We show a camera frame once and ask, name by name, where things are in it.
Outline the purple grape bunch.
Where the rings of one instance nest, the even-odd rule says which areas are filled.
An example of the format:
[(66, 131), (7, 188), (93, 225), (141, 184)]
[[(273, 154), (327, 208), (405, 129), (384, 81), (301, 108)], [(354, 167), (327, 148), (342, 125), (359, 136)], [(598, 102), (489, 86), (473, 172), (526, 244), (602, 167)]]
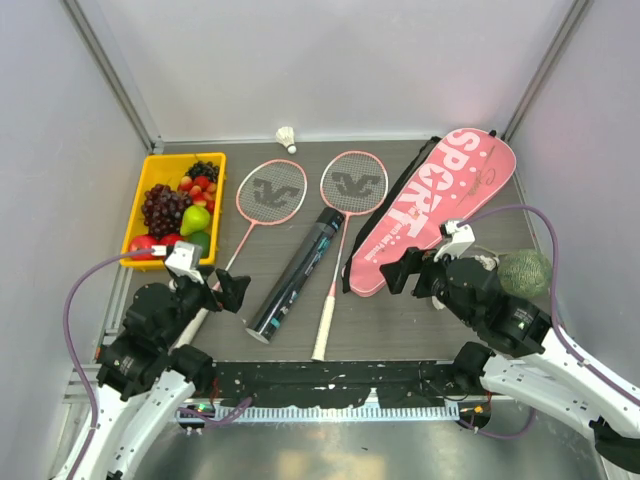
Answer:
[(156, 184), (144, 193), (141, 212), (148, 234), (157, 240), (177, 234), (183, 214), (192, 205), (191, 197), (169, 185)]

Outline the left red apple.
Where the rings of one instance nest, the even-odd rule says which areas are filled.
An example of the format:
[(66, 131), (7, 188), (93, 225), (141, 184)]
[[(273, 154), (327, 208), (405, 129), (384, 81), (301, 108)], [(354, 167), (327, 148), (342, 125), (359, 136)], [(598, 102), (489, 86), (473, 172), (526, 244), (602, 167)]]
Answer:
[(152, 261), (158, 258), (154, 254), (154, 247), (157, 246), (157, 239), (150, 235), (138, 235), (134, 237), (128, 247), (129, 252), (139, 252), (147, 250), (147, 253), (138, 254), (131, 257), (134, 261)]

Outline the yellow plastic bin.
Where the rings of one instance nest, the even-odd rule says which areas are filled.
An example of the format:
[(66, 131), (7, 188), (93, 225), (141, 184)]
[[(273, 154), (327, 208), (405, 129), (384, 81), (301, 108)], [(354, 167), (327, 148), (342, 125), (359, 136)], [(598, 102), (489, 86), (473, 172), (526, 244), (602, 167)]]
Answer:
[(186, 171), (197, 161), (212, 162), (214, 165), (220, 167), (215, 210), (213, 213), (210, 213), (211, 221), (208, 227), (202, 230), (211, 237), (210, 253), (208, 257), (200, 260), (202, 265), (211, 265), (214, 263), (222, 213), (227, 163), (226, 155), (220, 152), (152, 155), (145, 159), (122, 244), (121, 251), (123, 253), (128, 252), (129, 244), (134, 237), (138, 235), (149, 235), (148, 228), (144, 225), (144, 217), (141, 212), (144, 193), (156, 184), (169, 185), (174, 191), (179, 191), (178, 185), (180, 180), (186, 176)]

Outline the left pink badminton racket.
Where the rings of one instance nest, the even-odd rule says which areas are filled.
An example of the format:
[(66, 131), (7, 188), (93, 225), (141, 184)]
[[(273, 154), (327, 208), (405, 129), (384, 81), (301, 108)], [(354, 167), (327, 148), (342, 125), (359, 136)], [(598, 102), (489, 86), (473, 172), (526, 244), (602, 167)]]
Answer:
[[(289, 220), (300, 209), (306, 192), (306, 173), (293, 161), (273, 159), (254, 168), (241, 182), (236, 193), (237, 210), (250, 225), (231, 256), (227, 270), (233, 265), (256, 226), (279, 225)], [(216, 300), (214, 293), (218, 293), (221, 285), (216, 284), (217, 289), (207, 289), (206, 292), (202, 285), (207, 285), (198, 285), (194, 290), (197, 293), (196, 300), (202, 302), (195, 305), (201, 308), (197, 312), (193, 311), (193, 315), (189, 317), (190, 322), (173, 348), (189, 344), (203, 323), (207, 311), (214, 311), (213, 307), (205, 306), (204, 300), (214, 300), (214, 306), (219, 306), (220, 301)]]

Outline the pink racket bag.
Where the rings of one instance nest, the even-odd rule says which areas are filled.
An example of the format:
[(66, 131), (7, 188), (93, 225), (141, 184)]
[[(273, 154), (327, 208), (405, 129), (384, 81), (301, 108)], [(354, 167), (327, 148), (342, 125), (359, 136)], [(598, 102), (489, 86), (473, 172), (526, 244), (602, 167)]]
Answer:
[(381, 265), (399, 260), (409, 247), (436, 247), (441, 224), (470, 218), (515, 169), (514, 151), (492, 131), (461, 128), (432, 137), (356, 235), (341, 272), (342, 291), (377, 293), (385, 286)]

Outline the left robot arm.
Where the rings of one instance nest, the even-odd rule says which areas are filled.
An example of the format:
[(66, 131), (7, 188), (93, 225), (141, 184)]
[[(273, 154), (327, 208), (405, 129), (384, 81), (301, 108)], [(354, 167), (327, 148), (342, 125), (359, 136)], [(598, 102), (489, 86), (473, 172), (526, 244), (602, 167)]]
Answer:
[(212, 390), (213, 359), (178, 338), (202, 309), (238, 312), (251, 279), (213, 267), (175, 279), (174, 289), (135, 292), (122, 332), (99, 354), (91, 412), (57, 478), (133, 478), (179, 407)]

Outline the black shuttlecock tube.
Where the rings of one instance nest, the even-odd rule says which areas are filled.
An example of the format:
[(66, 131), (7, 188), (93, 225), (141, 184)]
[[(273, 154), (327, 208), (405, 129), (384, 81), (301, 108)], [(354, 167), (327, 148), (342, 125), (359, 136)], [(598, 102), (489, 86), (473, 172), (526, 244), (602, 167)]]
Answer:
[(251, 337), (264, 344), (270, 343), (344, 220), (345, 215), (334, 208), (326, 207), (321, 212), (247, 324), (245, 330)]

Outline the green pear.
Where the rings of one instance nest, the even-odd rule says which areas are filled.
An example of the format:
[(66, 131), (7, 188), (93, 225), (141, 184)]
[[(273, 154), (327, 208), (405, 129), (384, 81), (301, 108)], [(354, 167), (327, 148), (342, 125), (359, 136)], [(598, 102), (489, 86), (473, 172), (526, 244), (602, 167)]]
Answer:
[(183, 213), (180, 235), (189, 236), (195, 232), (205, 230), (210, 221), (211, 214), (205, 207), (192, 205)]

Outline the white shuttlecock at back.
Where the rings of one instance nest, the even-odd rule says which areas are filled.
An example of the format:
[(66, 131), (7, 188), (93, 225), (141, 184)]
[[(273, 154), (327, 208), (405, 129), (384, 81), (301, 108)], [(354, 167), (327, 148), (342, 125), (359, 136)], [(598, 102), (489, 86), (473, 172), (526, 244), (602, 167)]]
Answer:
[(280, 127), (275, 133), (275, 139), (289, 154), (293, 155), (297, 152), (295, 131), (291, 126)]

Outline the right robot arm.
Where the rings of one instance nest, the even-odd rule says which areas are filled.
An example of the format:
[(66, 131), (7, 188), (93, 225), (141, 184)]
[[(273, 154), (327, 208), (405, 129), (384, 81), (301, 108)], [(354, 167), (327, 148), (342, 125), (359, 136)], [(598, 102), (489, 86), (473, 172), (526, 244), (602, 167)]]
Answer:
[(510, 396), (572, 427), (610, 463), (639, 471), (638, 386), (555, 328), (535, 304), (507, 294), (496, 270), (480, 258), (437, 258), (415, 248), (380, 270), (394, 294), (417, 275), (413, 296), (437, 299), (479, 337), (455, 359), (459, 391)]

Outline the green lime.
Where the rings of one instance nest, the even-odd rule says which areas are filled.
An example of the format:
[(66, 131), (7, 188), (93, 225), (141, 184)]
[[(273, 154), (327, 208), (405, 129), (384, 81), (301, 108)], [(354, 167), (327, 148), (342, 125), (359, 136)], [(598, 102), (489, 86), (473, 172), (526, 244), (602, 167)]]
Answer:
[(187, 241), (194, 245), (199, 246), (202, 249), (202, 258), (206, 258), (210, 253), (211, 237), (204, 231), (194, 232), (187, 237)]

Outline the red apple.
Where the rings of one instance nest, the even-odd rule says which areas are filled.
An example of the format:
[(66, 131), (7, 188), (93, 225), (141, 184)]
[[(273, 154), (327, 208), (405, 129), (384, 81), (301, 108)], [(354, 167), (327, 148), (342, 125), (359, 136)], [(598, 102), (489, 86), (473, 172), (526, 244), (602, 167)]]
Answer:
[(184, 238), (181, 235), (177, 233), (172, 233), (162, 237), (161, 240), (159, 241), (159, 244), (162, 246), (173, 246), (178, 241), (183, 241), (183, 240)]
[(158, 258), (154, 254), (154, 247), (157, 246), (157, 239), (150, 235), (138, 235), (134, 237), (128, 247), (129, 252), (139, 252), (147, 250), (147, 253), (138, 254), (131, 257), (134, 261), (152, 261)]

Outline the pink badminton racket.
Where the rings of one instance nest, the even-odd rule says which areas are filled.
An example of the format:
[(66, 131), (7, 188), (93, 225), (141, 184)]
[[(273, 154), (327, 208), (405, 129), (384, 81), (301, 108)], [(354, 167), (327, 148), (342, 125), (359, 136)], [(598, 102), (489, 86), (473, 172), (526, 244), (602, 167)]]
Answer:
[(320, 181), (321, 197), (327, 206), (344, 215), (343, 233), (335, 263), (332, 283), (325, 298), (316, 335), (312, 361), (324, 361), (333, 318), (340, 262), (352, 216), (375, 211), (388, 192), (388, 175), (381, 160), (364, 151), (351, 150), (339, 154), (325, 168)]
[[(273, 159), (254, 168), (241, 182), (236, 193), (237, 210), (250, 225), (231, 256), (227, 270), (233, 265), (256, 226), (279, 225), (289, 220), (300, 209), (306, 192), (306, 173), (293, 161)], [(197, 293), (196, 300), (202, 302), (195, 305), (201, 308), (197, 312), (193, 311), (193, 315), (189, 317), (190, 322), (173, 348), (189, 344), (203, 323), (207, 311), (214, 311), (213, 307), (205, 306), (204, 300), (214, 300), (214, 306), (219, 306), (220, 301), (216, 300), (214, 293), (218, 293), (221, 285), (216, 284), (217, 289), (207, 289), (206, 292), (202, 285), (207, 285), (198, 285), (194, 290)]]

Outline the right pink badminton racket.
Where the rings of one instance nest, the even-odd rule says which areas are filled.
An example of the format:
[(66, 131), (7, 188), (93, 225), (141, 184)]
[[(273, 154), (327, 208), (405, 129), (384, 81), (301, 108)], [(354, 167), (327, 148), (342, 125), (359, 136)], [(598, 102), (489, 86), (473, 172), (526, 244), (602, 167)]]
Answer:
[(324, 361), (333, 318), (340, 262), (352, 216), (375, 211), (388, 192), (388, 175), (381, 160), (364, 151), (351, 150), (339, 154), (325, 168), (320, 181), (321, 197), (327, 206), (344, 215), (343, 233), (335, 263), (332, 283), (325, 298), (316, 335), (312, 361)]

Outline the black grape bunch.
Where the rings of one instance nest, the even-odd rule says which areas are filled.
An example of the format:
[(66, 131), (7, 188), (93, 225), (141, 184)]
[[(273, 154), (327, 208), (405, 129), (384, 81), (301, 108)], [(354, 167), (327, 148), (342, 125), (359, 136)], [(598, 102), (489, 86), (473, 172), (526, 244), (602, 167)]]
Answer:
[(220, 167), (212, 162), (197, 161), (185, 173), (186, 176), (195, 180), (197, 177), (206, 177), (210, 182), (217, 183)]

